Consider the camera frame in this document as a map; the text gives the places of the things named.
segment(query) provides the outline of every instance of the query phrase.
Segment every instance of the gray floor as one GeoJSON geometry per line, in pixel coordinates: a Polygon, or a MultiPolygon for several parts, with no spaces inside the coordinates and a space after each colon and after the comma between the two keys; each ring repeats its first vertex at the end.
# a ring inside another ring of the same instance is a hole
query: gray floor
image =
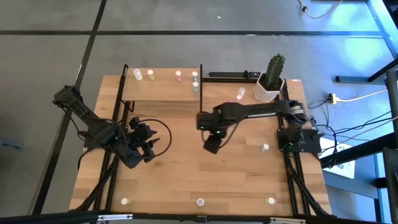
{"type": "MultiPolygon", "coordinates": [[[[333,4],[305,2],[312,14],[320,14],[333,4]]],[[[0,29],[91,30],[99,5],[99,0],[0,0],[0,29]]],[[[377,26],[361,2],[344,2],[332,15],[312,20],[301,15],[295,0],[114,0],[108,1],[99,29],[377,31],[377,26]]],[[[62,117],[51,104],[52,96],[63,85],[74,82],[87,41],[87,36],[0,35],[0,136],[26,145],[23,151],[4,148],[0,152],[2,217],[29,213],[62,117]]],[[[302,79],[309,103],[328,93],[353,98],[383,89],[379,85],[337,84],[333,78],[368,76],[393,59],[384,40],[378,38],[97,36],[81,92],[85,103],[93,108],[102,76],[120,75],[125,63],[130,67],[196,67],[202,63],[204,73],[260,71],[277,53],[286,57],[284,78],[302,79]]],[[[338,103],[329,110],[330,126],[339,129],[362,124],[390,109],[387,94],[381,93],[338,103]]],[[[325,123],[322,108],[311,110],[311,114],[318,123],[325,123]]],[[[389,124],[361,138],[373,139],[391,131],[389,124]]],[[[68,209],[82,145],[70,126],[44,212],[68,209]]],[[[373,201],[331,187],[328,193],[335,215],[375,220],[373,201]]]]}

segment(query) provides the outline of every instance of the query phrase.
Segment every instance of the white cable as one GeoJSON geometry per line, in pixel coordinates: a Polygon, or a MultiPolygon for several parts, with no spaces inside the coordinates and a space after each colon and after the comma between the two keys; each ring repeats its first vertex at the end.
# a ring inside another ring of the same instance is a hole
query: white cable
{"type": "Polygon", "coordinates": [[[353,137],[350,137],[349,139],[347,139],[347,140],[345,140],[345,141],[343,141],[343,142],[341,142],[341,143],[339,143],[339,144],[343,144],[343,143],[345,143],[345,142],[348,142],[349,140],[355,138],[356,136],[359,136],[359,135],[361,135],[361,134],[364,134],[364,133],[366,133],[366,132],[368,132],[368,131],[372,131],[373,129],[376,129],[376,128],[381,127],[381,126],[383,126],[383,125],[385,125],[385,124],[387,124],[387,123],[390,123],[391,121],[393,121],[393,120],[395,120],[395,119],[398,119],[398,116],[396,116],[395,118],[392,118],[392,119],[390,119],[390,120],[388,120],[388,121],[386,121],[386,122],[384,122],[384,123],[382,123],[382,124],[380,124],[380,125],[377,125],[376,127],[373,127],[373,128],[371,128],[371,129],[369,129],[369,130],[366,130],[366,131],[363,131],[363,132],[361,132],[361,133],[359,133],[359,134],[356,134],[356,135],[354,135],[353,137]]]}
{"type": "Polygon", "coordinates": [[[385,89],[385,90],[380,90],[380,91],[377,91],[377,92],[374,92],[374,93],[371,93],[371,94],[368,94],[368,95],[364,95],[364,96],[357,97],[357,98],[353,98],[353,99],[349,99],[349,100],[342,100],[342,99],[336,97],[336,101],[337,101],[337,102],[351,102],[351,101],[360,100],[360,99],[363,99],[363,98],[365,98],[365,97],[372,96],[372,95],[375,95],[375,94],[378,94],[378,93],[382,93],[382,92],[384,92],[384,91],[387,91],[387,89],[385,89]]]}
{"type": "MultiPolygon", "coordinates": [[[[298,0],[298,1],[299,1],[300,5],[301,5],[303,8],[306,7],[306,6],[304,5],[304,3],[303,3],[302,0],[298,0]]],[[[327,11],[326,13],[324,13],[324,14],[322,14],[322,15],[320,15],[320,16],[311,16],[311,15],[308,13],[308,7],[304,10],[304,12],[305,12],[305,13],[307,14],[307,16],[308,16],[309,18],[311,18],[311,19],[319,19],[319,18],[321,18],[321,17],[327,15],[327,14],[330,13],[331,11],[333,11],[342,1],[343,1],[343,0],[340,0],[340,1],[339,1],[337,4],[335,4],[331,9],[329,9],[329,11],[327,11]]]]}

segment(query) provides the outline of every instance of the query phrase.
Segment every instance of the potted plant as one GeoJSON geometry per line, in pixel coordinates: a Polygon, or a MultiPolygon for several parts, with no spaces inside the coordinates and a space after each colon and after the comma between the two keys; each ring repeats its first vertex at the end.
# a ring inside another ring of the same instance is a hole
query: potted plant
{"type": "Polygon", "coordinates": [[[261,72],[254,86],[254,97],[257,100],[269,102],[281,91],[285,80],[280,76],[285,64],[285,57],[281,54],[275,55],[268,64],[266,72],[261,72]]]}

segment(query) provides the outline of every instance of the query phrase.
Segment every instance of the wooden shelf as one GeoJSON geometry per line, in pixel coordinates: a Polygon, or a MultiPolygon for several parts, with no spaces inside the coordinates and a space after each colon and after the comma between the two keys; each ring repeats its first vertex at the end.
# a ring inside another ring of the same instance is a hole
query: wooden shelf
{"type": "Polygon", "coordinates": [[[124,101],[197,101],[200,92],[193,92],[192,72],[198,72],[199,68],[138,68],[143,76],[142,80],[136,80],[133,70],[127,70],[126,84],[123,90],[124,101]],[[154,71],[155,80],[150,80],[148,70],[154,71]],[[181,71],[182,81],[177,81],[176,71],[181,71]]]}

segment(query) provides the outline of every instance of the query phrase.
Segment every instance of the wooden board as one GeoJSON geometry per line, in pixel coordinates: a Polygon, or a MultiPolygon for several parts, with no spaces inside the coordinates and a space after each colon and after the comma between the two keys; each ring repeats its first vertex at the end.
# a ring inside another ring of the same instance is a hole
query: wooden board
{"type": "Polygon", "coordinates": [[[127,70],[126,83],[122,99],[125,101],[199,101],[199,92],[193,92],[192,72],[198,73],[199,68],[139,68],[143,79],[136,80],[135,68],[127,70]],[[150,80],[148,70],[154,71],[154,80],[150,80]],[[177,81],[176,71],[181,71],[182,81],[177,81]]]}
{"type": "MultiPolygon", "coordinates": [[[[95,113],[111,117],[119,80],[105,76],[95,113]]],[[[305,103],[300,80],[287,80],[290,99],[305,103]]],[[[242,104],[258,103],[253,97],[254,84],[203,83],[203,109],[225,101],[242,104]],[[246,89],[242,100],[236,99],[240,87],[246,89]]],[[[170,150],[150,163],[141,162],[128,169],[121,164],[118,170],[111,210],[129,213],[213,214],[213,215],[278,215],[291,213],[289,190],[282,154],[277,144],[277,118],[244,120],[230,142],[217,155],[203,149],[200,132],[195,129],[195,115],[199,104],[188,101],[138,101],[134,115],[158,118],[173,134],[170,150]],[[261,152],[264,143],[270,149],[261,152]],[[122,198],[131,199],[121,205],[122,198]],[[197,198],[205,199],[203,207],[196,206],[197,198]],[[274,197],[276,203],[265,200],[274,197]]],[[[159,153],[168,143],[168,134],[161,125],[148,123],[158,131],[154,151],[159,153]]],[[[103,150],[87,154],[81,163],[70,208],[82,203],[96,185],[100,174],[103,150]]],[[[322,170],[311,154],[302,154],[305,183],[315,199],[331,212],[322,170]]],[[[296,188],[298,205],[302,211],[300,191],[296,188]]]]}

